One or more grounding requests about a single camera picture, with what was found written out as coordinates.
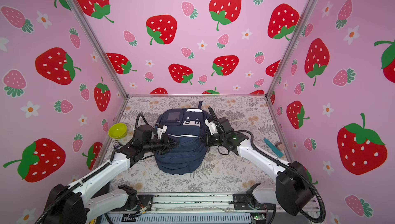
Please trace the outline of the navy blue student backpack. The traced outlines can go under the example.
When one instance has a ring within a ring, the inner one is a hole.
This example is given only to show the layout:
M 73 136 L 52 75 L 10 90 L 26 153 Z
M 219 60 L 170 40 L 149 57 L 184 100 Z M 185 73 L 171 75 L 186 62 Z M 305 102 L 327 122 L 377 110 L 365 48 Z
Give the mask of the navy blue student backpack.
M 169 109 L 159 116 L 158 125 L 166 125 L 170 138 L 180 145 L 170 152 L 154 154 L 158 168 L 168 174 L 189 174 L 199 168 L 208 152 L 206 135 L 208 127 L 205 120 L 211 115 L 202 109 L 202 101 L 197 108 Z

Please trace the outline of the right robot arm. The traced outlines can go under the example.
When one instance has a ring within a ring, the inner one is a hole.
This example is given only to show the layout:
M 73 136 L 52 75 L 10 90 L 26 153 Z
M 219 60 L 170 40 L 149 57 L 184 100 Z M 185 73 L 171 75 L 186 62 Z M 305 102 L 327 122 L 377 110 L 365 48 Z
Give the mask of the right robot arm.
M 256 210 L 279 205 L 290 215 L 301 214 L 317 224 L 324 222 L 326 209 L 323 198 L 308 179 L 303 165 L 272 156 L 255 145 L 252 132 L 234 130 L 227 118 L 218 118 L 211 107 L 208 110 L 211 115 L 206 121 L 210 130 L 207 136 L 209 146 L 224 147 L 228 153 L 249 160 L 275 182 L 274 189 L 261 188 L 261 184 L 256 183 L 246 192 L 241 204 Z

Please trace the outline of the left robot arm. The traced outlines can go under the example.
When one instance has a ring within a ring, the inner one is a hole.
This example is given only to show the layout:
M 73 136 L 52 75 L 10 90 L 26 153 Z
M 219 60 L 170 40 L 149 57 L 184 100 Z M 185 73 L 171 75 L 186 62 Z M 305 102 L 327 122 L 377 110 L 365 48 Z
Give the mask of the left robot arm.
M 138 127 L 133 138 L 124 146 L 113 150 L 110 159 L 69 185 L 59 184 L 49 193 L 45 210 L 36 221 L 38 224 L 87 224 L 107 215 L 114 209 L 136 210 L 140 216 L 146 209 L 137 191 L 126 184 L 116 190 L 96 194 L 111 180 L 144 159 L 145 153 L 166 154 L 180 143 L 167 134 L 160 134 L 149 124 Z

